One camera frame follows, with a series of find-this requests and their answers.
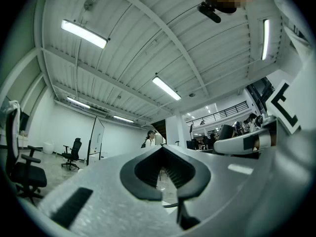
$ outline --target whiteboard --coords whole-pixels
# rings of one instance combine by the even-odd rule
[[[103,138],[104,126],[98,117],[95,117],[91,139],[90,139],[90,150],[95,150],[96,153],[101,152],[101,144]]]

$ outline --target railing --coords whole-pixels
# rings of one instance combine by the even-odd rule
[[[186,123],[188,124],[188,126],[193,124],[193,127],[204,125],[204,124],[209,124],[209,123],[214,123],[214,122],[219,121],[223,118],[232,116],[232,115],[237,114],[239,112],[242,112],[248,108],[249,107],[247,105],[247,101],[244,101],[240,104],[232,106],[232,107],[225,109],[223,111],[220,111],[220,112],[217,112],[217,113],[214,113],[214,114],[202,117],[202,118],[198,118],[195,120],[191,120],[191,121],[188,121]]]

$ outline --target corrugated metal ceiling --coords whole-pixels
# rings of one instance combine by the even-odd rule
[[[45,60],[52,81],[71,90],[97,100],[100,103],[122,109],[136,116],[156,120],[164,118],[176,108],[183,109],[196,91],[201,102],[229,90],[238,89],[248,78],[251,36],[249,20],[269,18],[271,20],[271,45],[267,61],[258,62],[256,70],[264,69],[275,62],[281,41],[281,17],[275,5],[260,0],[256,18],[249,18],[244,8],[231,15],[218,12],[220,24],[202,15],[197,5],[202,0],[139,0],[151,9],[176,35],[194,62],[209,96],[199,89],[201,85],[185,59],[183,53],[171,38],[147,14],[127,0],[96,0],[90,19],[83,9],[86,0],[46,0],[44,11],[44,48],[53,47],[69,57],[72,62],[46,53]],[[105,49],[82,40],[79,49],[79,67],[76,75],[76,50],[79,39],[61,29],[61,21],[68,19],[82,24],[87,29],[111,38]],[[256,29],[262,49],[263,24]],[[84,63],[109,77],[127,85],[130,89],[166,105],[172,101],[161,89],[152,83],[157,73],[167,84],[178,90],[184,98],[179,103],[166,105],[161,110],[134,94],[114,87],[80,67]],[[66,101],[66,94],[58,94],[60,101]],[[108,110],[110,114],[119,114]]]

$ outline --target chair armrest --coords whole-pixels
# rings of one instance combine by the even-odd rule
[[[35,163],[40,163],[40,159],[34,158],[34,157],[30,157],[27,155],[21,155],[21,158],[26,160],[26,161],[30,161],[30,162],[35,162]]]
[[[33,150],[35,150],[35,151],[39,151],[39,152],[41,152],[41,149],[36,148],[36,147],[28,146],[28,148],[29,148],[29,149],[33,149]]]
[[[68,154],[68,147],[69,147],[69,146],[65,146],[65,145],[64,145],[64,147],[66,148],[66,153]]]

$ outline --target woman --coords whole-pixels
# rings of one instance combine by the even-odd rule
[[[259,129],[256,126],[256,118],[257,118],[257,115],[255,115],[254,113],[250,114],[250,116],[249,116],[249,120],[250,120],[249,130],[250,130],[250,132],[254,132],[255,130]]]
[[[146,145],[145,145],[146,148],[155,146],[154,138],[155,138],[155,132],[151,130],[148,131],[147,137],[146,137]]]

